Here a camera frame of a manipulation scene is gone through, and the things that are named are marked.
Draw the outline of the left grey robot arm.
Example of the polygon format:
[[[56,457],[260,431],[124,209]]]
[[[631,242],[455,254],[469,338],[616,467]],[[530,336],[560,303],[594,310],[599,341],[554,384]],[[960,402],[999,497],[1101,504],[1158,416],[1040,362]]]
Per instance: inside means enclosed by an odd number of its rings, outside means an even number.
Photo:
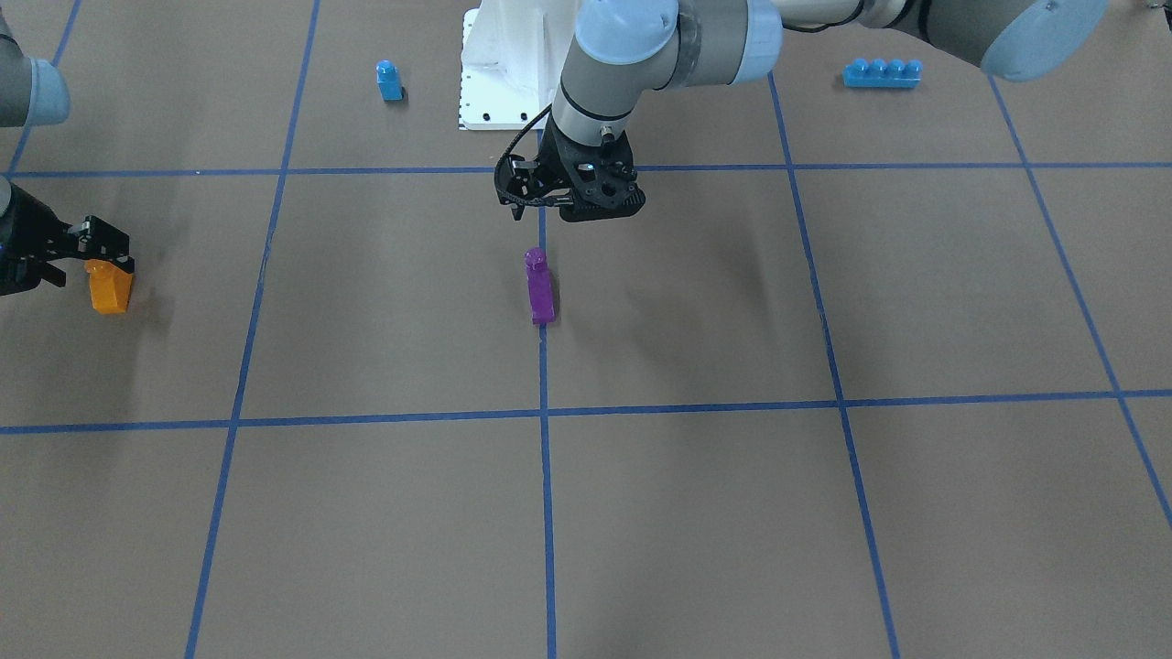
[[[636,215],[646,197],[626,129],[646,91],[766,79],[788,32],[901,32],[1006,81],[1042,79],[1105,16],[1105,1],[579,1],[538,155],[507,147],[495,195],[563,220]]]

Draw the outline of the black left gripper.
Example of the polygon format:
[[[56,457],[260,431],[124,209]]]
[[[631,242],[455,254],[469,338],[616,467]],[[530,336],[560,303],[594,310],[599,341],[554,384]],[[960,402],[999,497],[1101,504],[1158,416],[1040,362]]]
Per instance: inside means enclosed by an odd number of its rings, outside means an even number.
[[[527,161],[506,152],[495,167],[495,193],[512,220],[526,208],[556,208],[563,220],[619,220],[643,208],[647,196],[627,134],[601,147],[579,145],[558,128],[544,131],[538,155]]]

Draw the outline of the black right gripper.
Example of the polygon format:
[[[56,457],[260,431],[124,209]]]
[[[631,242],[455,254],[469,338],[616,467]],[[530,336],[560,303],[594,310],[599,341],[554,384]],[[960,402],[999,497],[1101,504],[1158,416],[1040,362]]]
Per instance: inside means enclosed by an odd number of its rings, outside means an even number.
[[[132,276],[135,259],[130,238],[109,222],[87,216],[80,224],[59,220],[52,208],[16,184],[7,188],[1,218],[1,295],[18,295],[46,281],[64,287],[64,271],[53,265],[59,259],[91,259],[113,264]]]

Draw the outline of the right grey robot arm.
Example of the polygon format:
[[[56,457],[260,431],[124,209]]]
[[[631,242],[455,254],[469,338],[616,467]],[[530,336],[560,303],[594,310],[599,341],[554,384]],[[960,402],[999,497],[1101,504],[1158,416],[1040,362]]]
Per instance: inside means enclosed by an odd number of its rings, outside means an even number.
[[[56,66],[29,57],[7,22],[1,22],[1,125],[63,124],[70,116],[70,89]],[[136,264],[130,238],[109,222],[88,215],[70,225],[38,197],[4,177],[1,184],[1,293],[64,287],[57,260],[84,261],[91,307],[102,314],[125,313]]]

